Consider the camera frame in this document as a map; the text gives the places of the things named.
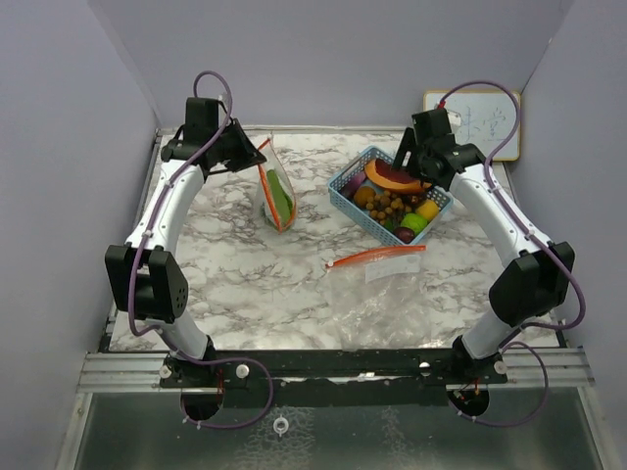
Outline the red and orange meat slab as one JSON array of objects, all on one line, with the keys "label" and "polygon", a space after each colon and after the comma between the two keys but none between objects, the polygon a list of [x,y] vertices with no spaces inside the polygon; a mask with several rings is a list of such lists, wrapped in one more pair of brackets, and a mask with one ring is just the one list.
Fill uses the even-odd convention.
[{"label": "red and orange meat slab", "polygon": [[363,171],[368,180],[390,193],[414,195],[432,187],[431,183],[413,178],[400,169],[393,169],[391,164],[382,159],[369,161]]}]

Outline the brown kiwi fruit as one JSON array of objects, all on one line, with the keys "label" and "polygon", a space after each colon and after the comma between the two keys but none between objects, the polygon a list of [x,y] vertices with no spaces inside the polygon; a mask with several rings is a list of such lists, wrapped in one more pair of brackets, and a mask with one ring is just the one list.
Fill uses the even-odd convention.
[{"label": "brown kiwi fruit", "polygon": [[360,209],[365,209],[368,204],[374,202],[376,191],[370,186],[360,187],[353,196],[354,204]]}]

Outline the clear zip bag orange zipper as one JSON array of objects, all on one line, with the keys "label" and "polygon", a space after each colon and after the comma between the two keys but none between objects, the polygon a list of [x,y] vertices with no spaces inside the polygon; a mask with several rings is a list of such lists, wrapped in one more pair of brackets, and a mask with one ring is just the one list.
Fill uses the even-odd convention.
[{"label": "clear zip bag orange zipper", "polygon": [[259,183],[254,202],[254,216],[277,233],[286,232],[294,223],[298,208],[293,185],[279,160],[273,135],[259,145],[265,162],[257,165]]}]

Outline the purple eggplant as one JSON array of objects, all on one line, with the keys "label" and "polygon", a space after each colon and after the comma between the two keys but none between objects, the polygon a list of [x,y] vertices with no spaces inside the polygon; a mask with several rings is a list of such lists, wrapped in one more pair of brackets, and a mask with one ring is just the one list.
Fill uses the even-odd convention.
[{"label": "purple eggplant", "polygon": [[348,200],[352,200],[354,198],[354,195],[357,193],[357,191],[365,182],[365,180],[366,180],[366,176],[363,171],[356,173],[342,187],[342,189],[340,190],[340,194],[344,198]]}]

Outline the green leafy vegetable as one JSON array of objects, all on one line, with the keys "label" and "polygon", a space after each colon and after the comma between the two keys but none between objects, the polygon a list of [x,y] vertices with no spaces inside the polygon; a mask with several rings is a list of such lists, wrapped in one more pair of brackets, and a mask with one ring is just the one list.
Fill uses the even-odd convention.
[{"label": "green leafy vegetable", "polygon": [[294,209],[293,198],[275,170],[268,170],[265,179],[268,187],[265,216],[276,228],[284,229],[291,224]]}]

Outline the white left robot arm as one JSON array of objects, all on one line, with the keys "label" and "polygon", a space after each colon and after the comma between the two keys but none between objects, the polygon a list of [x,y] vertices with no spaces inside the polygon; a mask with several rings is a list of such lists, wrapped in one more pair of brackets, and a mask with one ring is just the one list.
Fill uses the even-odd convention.
[{"label": "white left robot arm", "polygon": [[184,359],[182,374],[198,387],[216,377],[216,353],[187,309],[189,285],[175,259],[178,239],[209,177],[264,162],[221,99],[188,98],[185,121],[161,151],[157,186],[137,226],[105,253],[114,301],[127,313],[131,333],[157,333]]}]

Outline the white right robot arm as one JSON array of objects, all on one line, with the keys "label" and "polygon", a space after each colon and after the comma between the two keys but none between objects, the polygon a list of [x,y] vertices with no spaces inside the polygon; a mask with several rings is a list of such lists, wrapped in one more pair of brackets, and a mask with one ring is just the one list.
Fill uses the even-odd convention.
[{"label": "white right robot arm", "polygon": [[503,272],[489,290],[489,309],[455,341],[452,375],[471,383],[485,360],[566,297],[575,254],[555,243],[513,202],[486,157],[473,144],[460,145],[453,116],[444,108],[417,113],[405,130],[393,167],[451,193],[475,217],[496,249]]}]

